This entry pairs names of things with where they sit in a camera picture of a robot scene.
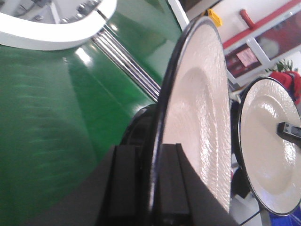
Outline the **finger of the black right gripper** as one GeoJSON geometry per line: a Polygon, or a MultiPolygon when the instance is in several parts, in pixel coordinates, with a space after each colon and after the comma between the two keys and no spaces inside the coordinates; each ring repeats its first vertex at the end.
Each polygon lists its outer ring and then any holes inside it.
{"type": "Polygon", "coordinates": [[[281,122],[277,125],[277,134],[282,139],[301,147],[301,128],[288,122],[281,122]]]}

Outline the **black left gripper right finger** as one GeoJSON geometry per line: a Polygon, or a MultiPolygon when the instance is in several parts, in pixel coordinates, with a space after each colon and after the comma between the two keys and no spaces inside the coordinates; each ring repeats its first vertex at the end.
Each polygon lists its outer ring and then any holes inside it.
{"type": "Polygon", "coordinates": [[[181,144],[163,144],[155,225],[236,226],[189,163],[181,144]]]}

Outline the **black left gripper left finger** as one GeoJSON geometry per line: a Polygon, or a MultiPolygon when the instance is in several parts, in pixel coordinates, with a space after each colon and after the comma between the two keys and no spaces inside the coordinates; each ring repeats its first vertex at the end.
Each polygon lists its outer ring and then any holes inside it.
{"type": "Polygon", "coordinates": [[[155,147],[115,145],[97,226],[155,225],[155,147]]]}

